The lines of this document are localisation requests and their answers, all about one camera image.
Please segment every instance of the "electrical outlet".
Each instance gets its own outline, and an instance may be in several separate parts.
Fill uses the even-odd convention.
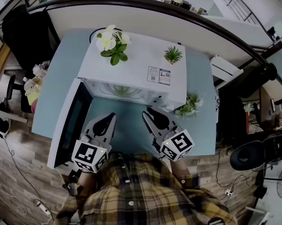
[[[37,203],[37,207],[39,207],[46,215],[50,215],[50,211],[41,203],[41,202],[38,202]]]
[[[227,189],[225,191],[225,194],[230,197],[233,194],[233,192],[231,192],[229,189]]]

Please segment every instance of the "microwave oven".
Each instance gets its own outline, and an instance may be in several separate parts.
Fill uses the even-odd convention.
[[[75,141],[80,139],[87,114],[96,97],[117,99],[161,108],[167,112],[186,103],[185,47],[161,39],[128,33],[132,43],[125,50],[128,61],[112,66],[100,55],[96,34],[74,79],[56,124],[48,157],[55,168],[71,160]],[[182,52],[170,64],[164,57],[168,47]]]

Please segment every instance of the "floor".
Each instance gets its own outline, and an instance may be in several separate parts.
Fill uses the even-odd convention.
[[[5,96],[8,76],[3,77],[3,83],[0,85],[0,100]],[[20,93],[14,91],[10,101],[10,109],[14,113],[21,115]],[[22,171],[23,175],[38,190],[42,201],[51,209],[53,218],[67,196],[66,190],[62,188],[60,173],[67,174],[67,168],[62,166],[58,171],[47,168],[46,162],[50,149],[51,140],[31,133],[32,114],[28,117],[28,124],[12,122],[11,129],[7,135],[7,144],[11,150],[14,150],[14,159]],[[188,157],[186,162],[191,173],[201,175],[202,187],[211,190],[219,199],[223,199],[231,212],[237,217],[239,224],[247,224],[250,212],[245,210],[245,206],[253,206],[255,197],[253,192],[256,189],[254,182],[256,172],[246,171],[237,172],[230,166],[228,149],[221,149],[220,163],[218,172],[218,181],[224,186],[233,182],[234,178],[243,174],[247,177],[240,177],[235,182],[235,191],[227,200],[224,198],[224,191],[229,187],[219,187],[216,182],[216,171],[218,164],[218,154],[214,156]],[[35,207],[33,200],[38,198],[36,192],[23,179],[15,168],[11,156],[7,150],[5,141],[0,138],[0,190],[17,196],[24,204],[27,210],[25,216],[19,214],[22,207],[16,198],[0,192],[0,217],[4,218],[10,225],[31,225],[46,223],[49,216],[45,215],[38,207]]]

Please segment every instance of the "microwave door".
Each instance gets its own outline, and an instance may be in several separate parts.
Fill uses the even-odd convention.
[[[47,166],[55,168],[69,161],[80,138],[92,96],[81,79],[75,78],[62,106],[52,138]]]

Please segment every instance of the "plaid shirt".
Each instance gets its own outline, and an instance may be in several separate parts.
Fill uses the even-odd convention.
[[[198,175],[176,178],[163,162],[149,154],[112,153],[96,180],[96,192],[89,197],[80,196],[82,189],[76,183],[65,184],[70,197],[55,225],[72,224],[74,217],[85,225],[202,225],[215,218],[223,221],[216,224],[237,224],[223,203],[199,187]]]

